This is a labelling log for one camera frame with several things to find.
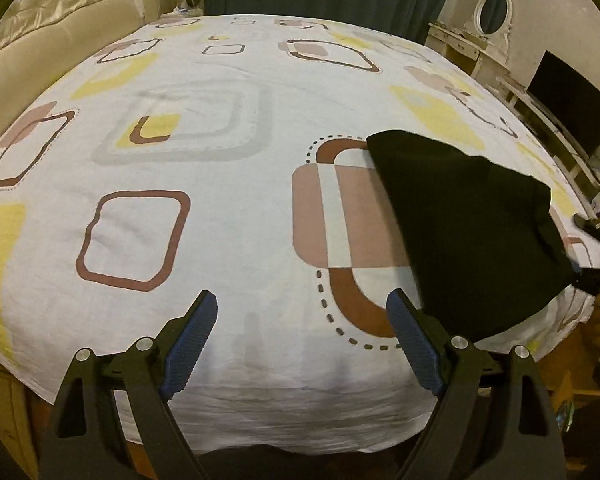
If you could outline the black pants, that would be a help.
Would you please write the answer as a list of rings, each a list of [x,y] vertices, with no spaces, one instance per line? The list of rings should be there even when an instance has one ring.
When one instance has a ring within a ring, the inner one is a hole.
[[[449,334],[477,342],[503,333],[576,280],[545,183],[403,130],[366,143],[422,310]]]

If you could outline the black flat television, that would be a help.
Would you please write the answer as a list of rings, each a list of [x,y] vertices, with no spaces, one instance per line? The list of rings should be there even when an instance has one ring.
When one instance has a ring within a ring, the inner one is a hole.
[[[600,147],[600,90],[577,70],[545,51],[527,93],[552,114],[591,157]]]

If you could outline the white vanity table with mirror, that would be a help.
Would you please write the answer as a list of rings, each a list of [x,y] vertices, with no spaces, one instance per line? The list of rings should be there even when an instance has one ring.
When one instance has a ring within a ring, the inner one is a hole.
[[[509,74],[513,14],[513,0],[478,0],[460,28],[430,23],[425,46],[483,87],[495,87]]]

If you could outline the patterned white bed sheet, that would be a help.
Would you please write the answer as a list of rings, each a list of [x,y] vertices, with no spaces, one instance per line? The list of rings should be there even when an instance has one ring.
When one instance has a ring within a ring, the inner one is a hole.
[[[420,44],[329,21],[171,18],[89,56],[0,136],[0,361],[53,401],[73,355],[124,350],[198,292],[219,317],[171,410],[197,452],[376,452],[434,397],[385,300],[419,291],[366,148],[403,129],[582,207],[529,130]]]

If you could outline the cream tufted headboard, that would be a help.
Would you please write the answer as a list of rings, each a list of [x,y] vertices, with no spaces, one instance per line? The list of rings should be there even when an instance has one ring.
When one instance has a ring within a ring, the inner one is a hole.
[[[65,73],[159,11],[160,0],[14,0],[0,21],[0,136]]]

